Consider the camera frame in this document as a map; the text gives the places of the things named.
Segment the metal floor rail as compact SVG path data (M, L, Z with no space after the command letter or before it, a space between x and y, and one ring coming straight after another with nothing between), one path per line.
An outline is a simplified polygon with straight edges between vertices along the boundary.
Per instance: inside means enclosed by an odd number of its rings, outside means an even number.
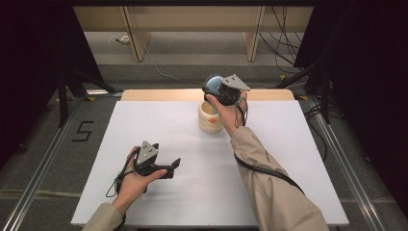
M7 219L6 224L0 229L0 231L18 231L22 221L25 219L33 201L37 194L37 191L42 184L49 168L51 167L56 155L58 154L67 130L70 127L71 121L74 118L78 108L83 102L82 98L74 98L72 105L68 109L68 116L65 122L57 129L53 140L49 144L45 154L43 155L41 162L31 178L28 186L21 193L21 196L17 200L10 216Z
M365 191L350 161L347 159L331 125L326 122L322 113L317 113L317 122L370 231L385 231L385 226L373 202L370 200L368 193Z

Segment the cream ribbed cup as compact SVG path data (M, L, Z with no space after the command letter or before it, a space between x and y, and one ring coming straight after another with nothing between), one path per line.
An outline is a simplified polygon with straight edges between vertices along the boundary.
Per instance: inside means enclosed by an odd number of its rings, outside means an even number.
M223 129L217 109L207 101L203 101L198 107L198 125L207 133L217 133Z

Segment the person's left hand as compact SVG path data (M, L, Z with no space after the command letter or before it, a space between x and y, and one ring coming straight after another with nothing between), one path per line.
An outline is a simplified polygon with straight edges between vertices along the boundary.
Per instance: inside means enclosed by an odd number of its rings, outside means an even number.
M165 169L157 170L150 175L141 176L137 172L131 172L124 176L119 194L112 202L117 210L125 215L132 204L143 194L145 188L153 181L160 179L166 174Z

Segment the dark curtain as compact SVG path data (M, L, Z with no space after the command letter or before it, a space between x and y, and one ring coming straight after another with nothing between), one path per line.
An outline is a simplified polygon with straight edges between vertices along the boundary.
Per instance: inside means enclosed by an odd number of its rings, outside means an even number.
M102 80L73 7L0 0L0 168L28 136L62 73Z
M327 72L340 108L408 218L408 0L306 0L298 61L334 38Z

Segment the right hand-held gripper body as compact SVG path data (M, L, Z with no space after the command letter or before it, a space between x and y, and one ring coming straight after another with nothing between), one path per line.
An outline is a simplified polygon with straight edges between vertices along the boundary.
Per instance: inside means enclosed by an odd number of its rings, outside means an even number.
M224 106L230 106L239 101L241 91L250 91L250 87L236 74L222 77L222 84L215 98Z

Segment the black metal stand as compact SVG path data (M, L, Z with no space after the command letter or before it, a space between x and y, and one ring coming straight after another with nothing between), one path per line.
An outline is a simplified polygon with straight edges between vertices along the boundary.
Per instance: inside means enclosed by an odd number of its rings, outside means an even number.
M324 121L329 124L328 116L328 97L329 97L329 78L326 72L325 64L323 62L315 61L305 69L296 73L293 77L276 86L277 89L284 89L296 81L308 76L308 80L305 85L305 91L307 93L316 93L320 90L320 110Z
M84 97L87 95L83 83L91 82L102 90L108 93L120 93L122 90L115 89L107 85L103 80L97 80L77 68L62 68L58 76L58 94L60 105L60 124L62 127L68 120L68 106L66 89L68 88L75 97Z

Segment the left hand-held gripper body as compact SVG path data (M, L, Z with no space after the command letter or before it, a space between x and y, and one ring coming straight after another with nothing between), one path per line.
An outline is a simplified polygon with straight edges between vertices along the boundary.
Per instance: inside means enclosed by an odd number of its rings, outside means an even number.
M166 167L155 164L159 153L158 149L157 143L142 142L134 161L134 168L139 175L147 176L159 169L166 169Z

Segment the person's right hand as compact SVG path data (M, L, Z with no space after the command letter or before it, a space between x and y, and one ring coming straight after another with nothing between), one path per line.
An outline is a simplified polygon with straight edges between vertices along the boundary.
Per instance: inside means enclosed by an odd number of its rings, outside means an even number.
M238 106L224 106L218 102L218 100L210 94L206 95L210 104L217 109L219 119L230 137L233 136L234 132L246 122L246 112L247 112L247 92L241 91L240 104Z

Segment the light blue hairbrush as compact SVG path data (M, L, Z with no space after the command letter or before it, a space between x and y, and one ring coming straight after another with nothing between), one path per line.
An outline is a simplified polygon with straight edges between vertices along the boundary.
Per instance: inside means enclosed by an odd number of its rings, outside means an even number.
M208 87L220 87L222 84L222 77L221 76L209 76L206 78L204 86Z

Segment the silver metal bar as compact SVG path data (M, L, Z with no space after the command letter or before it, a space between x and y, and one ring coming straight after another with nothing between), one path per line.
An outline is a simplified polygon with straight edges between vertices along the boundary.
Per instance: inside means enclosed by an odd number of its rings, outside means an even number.
M107 90L86 90L86 95L89 96L112 96L112 97L121 97L122 96L122 91L119 92L113 92L113 91L107 91Z

